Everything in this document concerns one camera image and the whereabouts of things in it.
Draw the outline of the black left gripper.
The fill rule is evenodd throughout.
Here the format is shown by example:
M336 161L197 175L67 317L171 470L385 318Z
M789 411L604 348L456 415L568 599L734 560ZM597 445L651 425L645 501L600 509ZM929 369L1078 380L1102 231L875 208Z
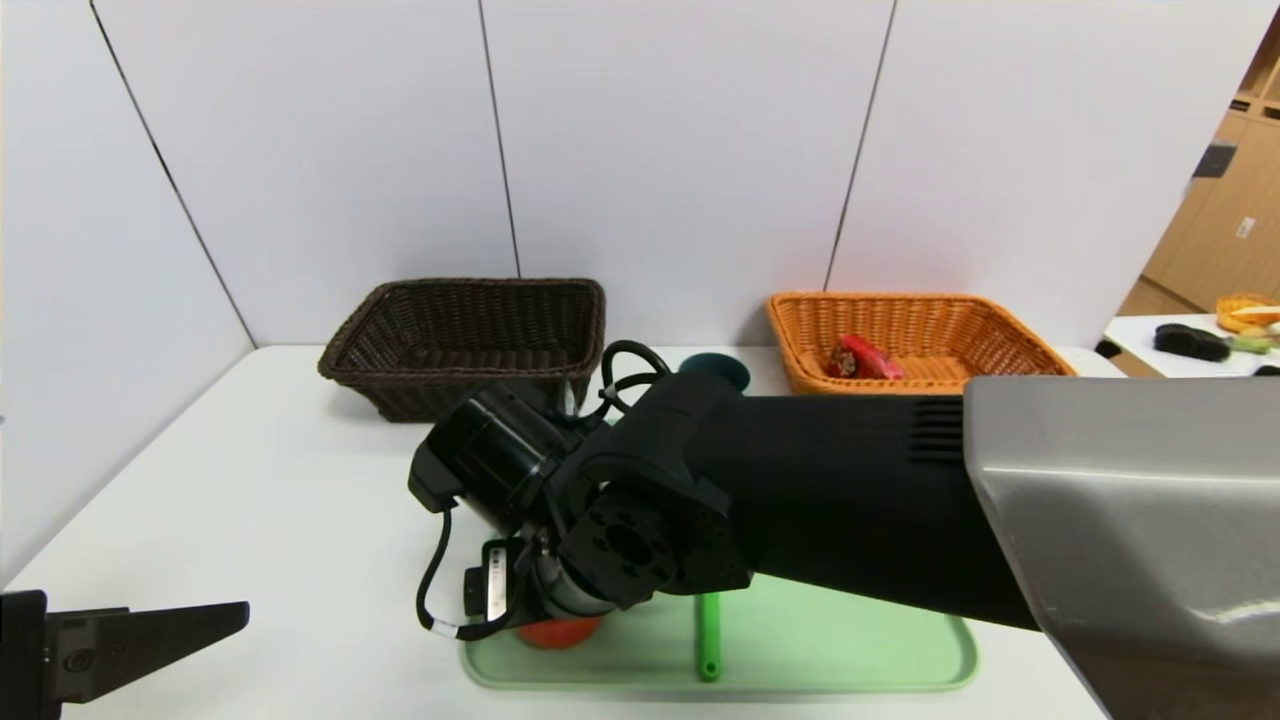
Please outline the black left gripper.
M84 705L247 628L246 601L46 615L42 591L1 597L1 719L44 719L45 705Z

